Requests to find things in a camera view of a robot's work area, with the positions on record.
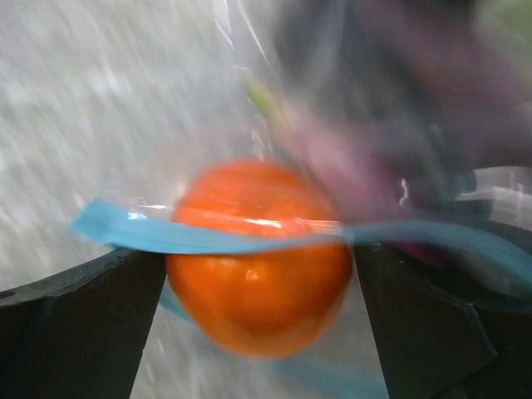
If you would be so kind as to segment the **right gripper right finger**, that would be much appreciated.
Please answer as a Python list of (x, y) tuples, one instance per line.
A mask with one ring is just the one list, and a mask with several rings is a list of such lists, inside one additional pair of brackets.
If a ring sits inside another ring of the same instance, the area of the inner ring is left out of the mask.
[(529, 230), (394, 221), (352, 239), (390, 397), (530, 397)]

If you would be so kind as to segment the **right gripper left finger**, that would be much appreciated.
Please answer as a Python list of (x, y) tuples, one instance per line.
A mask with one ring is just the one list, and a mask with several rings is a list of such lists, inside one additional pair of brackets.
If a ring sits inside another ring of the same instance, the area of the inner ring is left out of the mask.
[(163, 255), (116, 249), (2, 291), (2, 399), (129, 397), (164, 281)]

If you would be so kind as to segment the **clear zip top bag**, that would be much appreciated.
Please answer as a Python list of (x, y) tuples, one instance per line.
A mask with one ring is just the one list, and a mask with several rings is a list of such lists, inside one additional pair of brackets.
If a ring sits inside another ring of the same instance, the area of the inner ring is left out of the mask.
[[(239, 54), (251, 51), (245, 64), (247, 96), (254, 114), (266, 130), (265, 149), (245, 155), (236, 144), (231, 160), (210, 161), (193, 176), (174, 173), (168, 185), (179, 188), (170, 199), (143, 195), (120, 201), (94, 199), (74, 219), (73, 229), (100, 244), (168, 255), (244, 255), (278, 252), (305, 246), (345, 244), (352, 258), (352, 278), (340, 313), (319, 338), (294, 354), (273, 360), (277, 367), (298, 379), (327, 386), (342, 395), (361, 393), (371, 398), (392, 398), (387, 392), (377, 345), (357, 272), (353, 229), (362, 224), (421, 221), (470, 227), (497, 222), (531, 233), (531, 166), (498, 167), (459, 174), (451, 179), (439, 170), (418, 179), (393, 173), (372, 175), (377, 192), (364, 195), (353, 212), (295, 157), (288, 142), (302, 124), (333, 123), (336, 132), (346, 122), (344, 103), (352, 99), (357, 116), (367, 118), (382, 111), (410, 121), (413, 112), (395, 94), (397, 80), (379, 73), (377, 85), (353, 78), (349, 97), (332, 91), (339, 76), (337, 55), (340, 36), (333, 31), (318, 43), (318, 52), (303, 66), (303, 75), (293, 79), (274, 46), (274, 34), (281, 22), (281, 9), (247, 10), (237, 2), (230, 5), (231, 24), (239, 36)], [(264, 238), (196, 227), (172, 220), (176, 205), (192, 183), (216, 165), (239, 160), (273, 161), (287, 166), (315, 184), (330, 201), (334, 221), (311, 233), (287, 238)]]

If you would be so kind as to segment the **orange fake fruit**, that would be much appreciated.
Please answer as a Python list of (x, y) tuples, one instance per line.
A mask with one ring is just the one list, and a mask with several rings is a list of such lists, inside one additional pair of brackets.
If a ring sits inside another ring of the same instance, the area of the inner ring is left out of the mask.
[[(196, 227), (287, 238), (330, 225), (323, 192), (273, 161), (239, 160), (199, 176), (171, 216)], [(166, 258), (170, 286), (222, 348), (248, 357), (294, 354), (335, 322), (352, 278), (345, 244), (244, 255)]]

